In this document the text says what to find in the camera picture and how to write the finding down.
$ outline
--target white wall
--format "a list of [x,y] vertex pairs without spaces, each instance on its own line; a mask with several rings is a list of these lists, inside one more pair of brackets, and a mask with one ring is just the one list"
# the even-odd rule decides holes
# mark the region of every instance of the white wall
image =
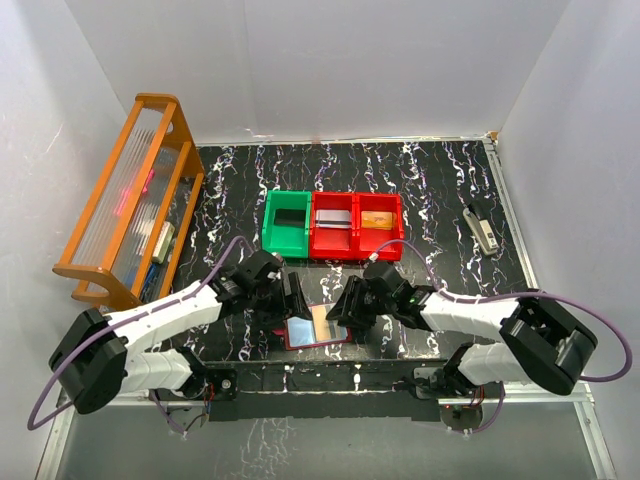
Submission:
[[[639,86],[640,4],[574,0],[499,136],[541,286],[608,314],[636,355]],[[601,341],[588,373],[611,373],[622,364],[621,349],[604,329],[594,329]],[[637,479],[640,368],[592,386],[619,477]]]
[[32,479],[49,426],[27,416],[81,310],[51,267],[124,110],[62,0],[2,0],[0,30],[0,477]]
[[199,143],[499,129],[568,0],[66,0],[128,108]]

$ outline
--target green bin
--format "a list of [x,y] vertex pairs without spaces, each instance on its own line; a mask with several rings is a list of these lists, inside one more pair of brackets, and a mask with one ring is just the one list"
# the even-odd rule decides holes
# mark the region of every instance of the green bin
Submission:
[[269,191],[262,248],[283,257],[309,258],[310,216],[311,192]]

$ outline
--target cable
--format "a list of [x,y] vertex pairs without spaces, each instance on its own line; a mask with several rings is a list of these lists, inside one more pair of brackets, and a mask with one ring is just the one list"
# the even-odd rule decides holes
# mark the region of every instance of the cable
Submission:
[[433,273],[433,269],[431,268],[431,266],[427,262],[427,259],[420,253],[420,251],[412,243],[410,243],[410,242],[408,242],[406,240],[402,240],[402,239],[389,240],[388,242],[385,242],[382,245],[380,245],[376,249],[374,254],[372,254],[372,256],[376,255],[376,258],[377,258],[377,254],[380,252],[380,250],[382,250],[386,246],[391,245],[393,243],[402,243],[403,245],[406,245],[411,250],[413,250],[413,252],[418,257],[420,257],[420,260],[422,260],[422,263],[426,267],[427,273],[428,273],[428,276],[429,276],[429,280],[433,284],[434,288],[438,289],[438,293],[442,297],[444,297],[447,300],[450,300],[452,302],[470,305],[470,304],[482,304],[482,303],[498,302],[500,300],[508,300],[508,299],[514,299],[514,298],[515,299],[518,299],[518,298],[547,298],[549,300],[554,300],[556,302],[564,303],[566,305],[570,305],[570,306],[572,306],[574,308],[577,308],[578,310],[581,310],[584,313],[592,316],[596,320],[599,320],[600,322],[602,322],[607,328],[609,328],[609,330],[611,330],[611,332],[613,332],[613,334],[620,341],[620,344],[622,345],[622,348],[623,348],[624,354],[625,354],[624,365],[622,366],[622,368],[620,370],[618,370],[615,373],[612,373],[611,375],[605,375],[603,377],[581,376],[580,380],[583,380],[585,382],[595,382],[595,383],[612,382],[614,380],[618,380],[619,378],[624,377],[629,372],[629,370],[631,370],[631,367],[633,365],[633,352],[631,351],[631,345],[629,344],[629,341],[627,340],[627,338],[618,329],[618,327],[616,327],[613,323],[611,323],[610,320],[608,320],[607,318],[605,318],[603,315],[601,315],[600,313],[596,312],[595,310],[587,307],[586,305],[582,305],[581,303],[575,302],[575,301],[573,301],[573,300],[571,300],[569,298],[563,297],[561,295],[555,295],[555,294],[546,293],[546,292],[504,293],[504,294],[495,295],[495,296],[492,296],[492,297],[471,297],[471,296],[455,295],[455,294],[452,294],[451,292],[449,292],[446,288],[444,288],[444,286],[442,286],[437,281],[436,276]]
[[[231,242],[229,243],[229,245],[227,246],[227,248],[225,249],[225,251],[223,252],[223,254],[221,255],[220,260],[218,260],[218,262],[211,269],[211,272],[209,273],[209,275],[207,275],[207,277],[200,283],[200,285],[193,292],[186,294],[180,300],[175,300],[174,299],[174,300],[170,300],[170,301],[168,301],[166,303],[163,303],[161,305],[158,305],[157,307],[153,308],[153,310],[151,310],[151,312],[155,313],[157,311],[163,310],[163,309],[165,309],[167,307],[170,307],[172,305],[180,303],[181,301],[188,300],[189,298],[195,297],[196,294],[198,292],[200,292],[200,290],[202,290],[204,288],[204,286],[209,283],[209,281],[211,281],[211,279],[215,276],[215,274],[218,273],[218,270],[220,270],[220,267],[222,266],[224,261],[227,259],[227,257],[231,253],[231,249],[240,241],[243,241],[245,243],[245,245],[247,246],[247,248],[249,249],[249,251],[253,252],[253,249],[251,248],[251,246],[249,245],[249,243],[247,242],[247,240],[244,237],[242,237],[240,235],[234,237],[231,240]],[[103,328],[99,332],[94,333],[89,338],[87,338],[84,342],[82,342],[80,345],[78,345],[62,361],[62,363],[58,366],[58,368],[56,368],[55,372],[53,372],[53,375],[51,375],[51,378],[49,379],[49,381],[46,383],[46,385],[42,389],[42,392],[40,393],[40,396],[36,400],[35,404],[33,405],[33,409],[31,410],[31,413],[29,414],[29,419],[27,420],[27,429],[36,430],[36,429],[40,428],[42,425],[44,425],[45,423],[48,423],[49,421],[51,421],[52,419],[57,417],[60,413],[62,413],[64,410],[66,410],[71,405],[73,405],[72,402],[67,402],[64,405],[58,407],[52,413],[48,414],[43,419],[36,421],[36,416],[40,412],[40,408],[42,408],[42,404],[44,403],[44,401],[46,400],[47,396],[51,392],[51,389],[53,388],[55,383],[60,379],[60,376],[67,369],[67,367],[69,367],[69,365],[71,365],[71,363],[82,352],[84,352],[91,344],[93,344],[97,340],[101,339],[106,334],[111,333],[114,330],[117,330],[118,328],[122,328],[125,325],[128,325],[128,324],[130,324],[132,322],[140,320],[141,318],[146,317],[147,315],[149,315],[148,312],[146,312],[146,311],[145,312],[141,312],[141,313],[138,313],[138,314],[136,314],[136,315],[134,315],[132,317],[120,320],[119,322],[116,322],[116,323],[114,323],[112,325],[108,325],[107,327]]]
[[149,390],[149,397],[151,398],[151,400],[153,400],[153,403],[156,404],[156,407],[158,407],[158,410],[160,411],[162,416],[165,418],[165,420],[167,421],[171,429],[182,436],[186,436],[189,428],[183,428],[182,425],[179,425],[173,418],[171,418],[171,415],[169,415],[169,412],[167,412],[162,406],[162,404],[160,403],[160,400],[158,399],[158,393],[155,390]]
[[204,411],[205,414],[207,415],[207,420],[209,420],[209,416],[211,415],[211,406],[212,406],[212,402],[213,399],[215,397],[215,390],[213,387],[213,384],[210,385],[210,389],[209,389],[209,398],[207,398],[207,395],[205,393],[203,400],[204,400]]
[[200,414],[200,415],[198,415],[196,418],[194,418],[193,420],[191,420],[191,423],[190,423],[189,425],[187,425],[187,427],[184,429],[184,430],[185,430],[185,432],[188,432],[188,431],[189,431],[189,429],[190,429],[191,427],[193,427],[193,425],[194,425],[194,424],[195,424],[199,419],[201,419],[202,417],[206,417],[206,416],[207,416],[207,414],[206,414],[206,413],[201,413],[201,414]]
[[468,408],[479,407],[484,402],[484,385],[480,385],[473,391],[473,398],[467,405]]
[[500,382],[500,397],[498,398],[498,406],[496,407],[496,410],[493,412],[493,415],[491,415],[491,418],[489,419],[489,421],[487,423],[485,423],[484,425],[480,425],[475,430],[472,429],[471,433],[484,432],[487,428],[489,428],[491,425],[493,425],[493,423],[498,418],[498,415],[500,415],[500,412],[502,411],[502,406],[504,405],[504,397],[505,396],[506,396],[506,393],[504,391],[504,383]]

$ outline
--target metal frame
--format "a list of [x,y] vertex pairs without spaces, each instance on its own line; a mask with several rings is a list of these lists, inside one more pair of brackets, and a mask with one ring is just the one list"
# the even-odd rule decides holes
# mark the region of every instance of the metal frame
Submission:
[[[505,210],[505,215],[507,218],[507,222],[509,224],[509,229],[511,231],[511,235],[514,240],[514,244],[516,247],[516,251],[518,253],[518,258],[522,265],[522,269],[525,274],[525,278],[527,284],[532,288],[537,288],[538,283],[536,277],[533,273],[533,268],[531,261],[529,259],[529,255],[527,253],[527,249],[522,238],[522,233],[520,231],[520,226],[518,224],[513,205],[511,203],[511,199],[509,198],[509,194],[507,191],[507,187],[505,184],[504,176],[502,174],[502,167],[500,160],[498,158],[495,145],[491,141],[491,139],[487,135],[477,135],[477,136],[467,136],[467,137],[384,137],[384,138],[365,138],[365,139],[342,139],[342,140],[331,140],[332,143],[354,143],[354,142],[395,142],[395,141],[431,141],[431,142],[442,142],[442,141],[460,141],[460,140],[469,140],[469,141],[477,141],[481,140],[484,144],[485,152],[487,154],[489,165],[491,167],[491,173],[494,177],[496,186],[498,188],[498,193],[500,196],[500,201]],[[292,141],[292,142],[275,142],[275,141],[261,141],[261,142],[237,142],[235,145],[263,145],[263,144],[278,144],[278,145],[290,145],[290,144],[311,144],[311,143],[326,143],[327,141],[316,142],[316,141],[308,141],[308,142],[300,142],[300,141]],[[203,144],[199,146],[221,146],[227,144]],[[598,423],[598,419],[596,417],[595,409],[594,409],[594,401],[593,396],[591,395],[591,390],[589,388],[589,384],[585,382],[580,382],[576,385],[576,388],[572,392],[571,395],[567,397],[561,397],[557,395],[553,395],[546,390],[541,389],[537,385],[518,385],[511,384],[505,386],[506,398],[505,403],[531,403],[531,402],[571,402],[574,404],[576,409],[576,416],[578,422],[580,424],[582,434],[585,440],[585,444],[589,451],[591,461],[593,464],[594,471],[598,480],[616,480],[617,476],[613,467],[613,463],[611,461],[611,457],[609,456],[609,451],[607,449],[606,443],[604,441],[604,437],[602,435],[602,431],[600,430],[600,425]],[[441,404],[456,404],[456,403],[464,403],[468,402],[468,400],[461,401],[460,399],[451,398],[451,399],[441,399]],[[487,403],[495,403],[496,399],[486,399]],[[179,407],[200,407],[201,402],[191,402],[191,401],[183,401],[178,402],[175,406]],[[153,403],[149,402],[147,396],[141,393],[129,393],[123,394],[116,397],[110,405],[112,406],[131,406],[138,405],[144,407],[154,407]],[[67,444],[67,439],[70,434],[71,424],[75,415],[75,410],[68,409],[59,415],[54,421],[51,427],[51,432],[49,434],[49,439],[47,441],[42,460],[40,462],[40,467],[38,468],[38,472],[36,474],[36,480],[54,480],[58,473],[58,469],[60,467],[60,463],[62,461],[62,455],[64,453],[64,448]]]
[[[63,392],[60,394],[58,405],[66,403],[66,401],[67,396]],[[55,480],[58,475],[62,454],[69,439],[71,422],[75,413],[76,411],[73,408],[67,408],[53,420],[49,438],[36,472],[36,480]]]

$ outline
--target floor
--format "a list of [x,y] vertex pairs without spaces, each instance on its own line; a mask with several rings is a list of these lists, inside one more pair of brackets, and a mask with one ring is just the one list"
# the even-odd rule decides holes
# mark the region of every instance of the floor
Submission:
[[58,480],[589,480],[571,403],[507,404],[466,440],[409,419],[255,419],[168,435],[153,406],[74,420]]

